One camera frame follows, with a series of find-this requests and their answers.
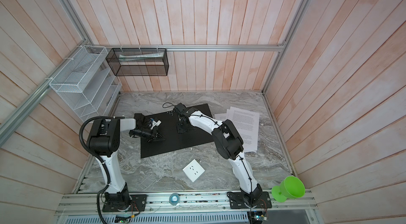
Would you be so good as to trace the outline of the blue folder black inside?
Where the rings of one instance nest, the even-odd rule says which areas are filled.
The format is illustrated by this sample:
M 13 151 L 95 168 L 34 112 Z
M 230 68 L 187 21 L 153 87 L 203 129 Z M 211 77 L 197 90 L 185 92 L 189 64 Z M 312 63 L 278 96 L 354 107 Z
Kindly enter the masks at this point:
M 162 137 L 152 142 L 141 139 L 141 158 L 213 142 L 211 134 L 197 127 L 192 127 L 192 129 L 184 133 L 178 133 L 178 116 L 173 110 L 147 115 L 144 121 L 149 122 L 151 119 L 161 121 L 158 132 Z

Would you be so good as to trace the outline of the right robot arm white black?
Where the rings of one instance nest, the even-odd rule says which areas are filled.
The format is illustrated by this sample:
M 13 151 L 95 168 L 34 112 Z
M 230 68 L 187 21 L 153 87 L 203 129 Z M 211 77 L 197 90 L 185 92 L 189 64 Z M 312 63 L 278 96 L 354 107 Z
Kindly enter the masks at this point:
M 260 184 L 254 178 L 251 165 L 245 158 L 243 139 L 230 120 L 220 121 L 204 115 L 196 108 L 187 108 L 183 104 L 174 106 L 173 111 L 178 116 L 177 130 L 187 132 L 193 127 L 200 128 L 210 134 L 218 153 L 228 160 L 240 183 L 238 203 L 248 208 L 257 207 L 263 192 Z

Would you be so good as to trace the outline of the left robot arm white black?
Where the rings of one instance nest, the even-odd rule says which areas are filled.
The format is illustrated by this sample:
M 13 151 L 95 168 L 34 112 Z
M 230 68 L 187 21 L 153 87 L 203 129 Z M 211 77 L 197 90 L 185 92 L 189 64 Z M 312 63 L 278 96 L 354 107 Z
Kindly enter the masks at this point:
M 118 149 L 121 142 L 121 132 L 128 131 L 130 137 L 139 137 L 148 142 L 163 140 L 159 133 L 161 121 L 146 119 L 142 114 L 133 118 L 96 116 L 87 119 L 81 130 L 91 123 L 88 139 L 80 137 L 84 149 L 97 159 L 103 174 L 105 187 L 98 193 L 97 200 L 104 196 L 104 212 L 125 212 L 135 207 L 135 201 L 129 193 L 118 161 Z

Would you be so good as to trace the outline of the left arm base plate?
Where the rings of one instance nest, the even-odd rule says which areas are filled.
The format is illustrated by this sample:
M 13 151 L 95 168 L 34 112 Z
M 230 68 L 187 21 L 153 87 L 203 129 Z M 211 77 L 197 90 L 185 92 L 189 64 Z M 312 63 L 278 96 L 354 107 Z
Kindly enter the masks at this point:
M 102 212 L 143 212 L 147 202 L 146 194 L 106 194 Z

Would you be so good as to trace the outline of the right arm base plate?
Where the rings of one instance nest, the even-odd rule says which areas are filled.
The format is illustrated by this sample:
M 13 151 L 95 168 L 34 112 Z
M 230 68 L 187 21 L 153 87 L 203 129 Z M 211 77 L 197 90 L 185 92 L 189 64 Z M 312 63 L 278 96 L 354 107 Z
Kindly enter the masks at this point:
M 271 198 L 268 192 L 262 192 L 257 198 L 250 198 L 245 192 L 227 192 L 231 209 L 270 209 Z

